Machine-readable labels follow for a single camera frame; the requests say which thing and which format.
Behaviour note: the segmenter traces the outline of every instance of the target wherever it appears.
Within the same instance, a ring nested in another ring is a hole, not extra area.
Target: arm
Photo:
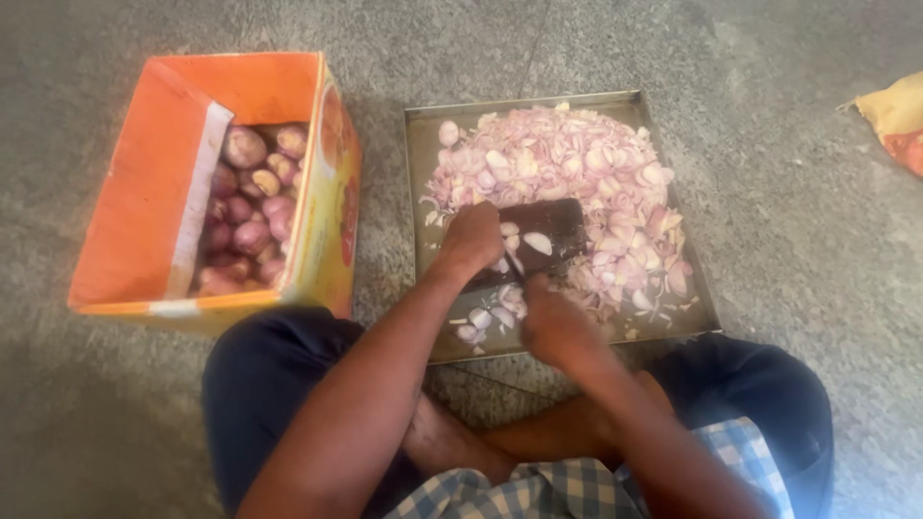
[[[401,445],[449,307],[502,254],[494,206],[459,212],[420,282],[308,395],[237,517],[358,517]]]
[[[547,284],[544,275],[528,284],[522,340],[603,409],[652,516],[764,517],[746,484],[651,400],[583,312]]]

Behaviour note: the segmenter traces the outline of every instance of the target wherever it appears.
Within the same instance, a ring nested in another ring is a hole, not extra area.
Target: dark blue pants
[[[254,315],[215,344],[202,381],[212,470],[233,514],[311,389],[362,334],[324,308]],[[647,369],[677,417],[697,428],[748,416],[782,472],[797,519],[826,517],[833,485],[830,403],[804,364],[776,346],[707,333]],[[367,516],[381,516],[423,483],[398,452]]]

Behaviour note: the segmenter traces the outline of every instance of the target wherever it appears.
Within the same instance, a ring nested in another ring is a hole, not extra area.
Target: yellow sack
[[[857,97],[878,140],[894,159],[923,176],[923,72],[899,79],[890,88]]]

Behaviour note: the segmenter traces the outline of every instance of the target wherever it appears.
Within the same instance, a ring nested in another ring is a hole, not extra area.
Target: tray rim
[[[413,268],[414,268],[414,284],[417,280],[417,269],[416,269],[416,226],[414,225],[414,192],[411,178],[411,165],[410,165],[410,141],[408,140],[407,127],[411,121],[420,116],[431,115],[434,112],[440,112],[440,115],[464,115],[473,111],[483,112],[485,109],[489,110],[491,107],[497,107],[496,112],[505,112],[512,109],[522,108],[531,108],[536,103],[573,103],[577,102],[578,105],[583,103],[592,103],[595,101],[602,101],[605,98],[605,101],[608,102],[624,102],[627,104],[633,104],[638,110],[638,115],[641,118],[642,125],[647,128],[650,132],[651,144],[654,147],[654,150],[657,152],[658,161],[666,167],[672,167],[672,161],[670,161],[669,156],[664,150],[664,143],[660,137],[660,131],[655,122],[651,118],[650,111],[647,106],[647,95],[644,93],[643,89],[631,89],[624,91],[610,91],[610,92],[597,92],[597,93],[585,93],[585,94],[574,94],[574,95],[558,95],[558,96],[548,96],[548,97],[534,97],[528,99],[516,99],[516,100],[505,100],[505,101],[484,101],[476,103],[456,103],[456,104],[440,104],[433,106],[416,106],[410,108],[404,108],[404,124],[403,124],[403,134],[404,134],[404,163],[405,163],[405,175],[404,180],[407,185],[407,198],[410,201],[410,227],[411,227],[411,236],[414,239],[414,259],[413,259]],[[676,194],[676,189],[670,189],[669,200],[673,206],[679,211],[680,214],[683,214],[681,204]],[[707,299],[709,302],[709,307],[711,312],[709,312],[710,317],[713,321],[713,327],[710,330],[702,330],[694,333],[677,333],[673,335],[665,335],[663,337],[656,338],[640,338],[640,339],[621,339],[609,341],[607,344],[609,346],[614,345],[623,345],[623,344],[642,344],[649,343],[653,341],[675,341],[677,339],[695,337],[702,333],[708,332],[722,332],[724,330],[721,324],[721,318],[718,315],[717,307],[714,305],[714,299],[712,296],[712,291],[709,286],[709,281],[706,279],[708,277],[708,272],[702,267],[701,259],[699,258],[698,251],[695,247],[695,239],[693,233],[689,231],[689,226],[683,226],[683,233],[686,235],[686,247],[684,252],[688,257],[691,257],[695,264],[698,265],[697,272],[700,272],[702,284],[701,287],[697,287],[700,293],[704,293],[705,296],[701,296],[702,303]],[[465,356],[462,358],[454,359],[443,359],[438,361],[429,360],[427,365],[436,366],[442,364],[452,364],[456,362],[468,362],[473,360],[488,359],[488,358],[500,358],[504,356],[516,356],[529,353],[524,348],[518,352],[502,352],[495,354],[485,354],[479,356]]]

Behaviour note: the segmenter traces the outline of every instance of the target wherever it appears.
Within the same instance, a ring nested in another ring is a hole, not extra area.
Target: person
[[[229,514],[251,517],[823,517],[830,405],[776,346],[708,333],[630,374],[544,275],[521,340],[581,394],[472,431],[421,392],[464,285],[503,254],[497,209],[460,211],[437,258],[367,332],[277,308],[216,343],[203,376]]]

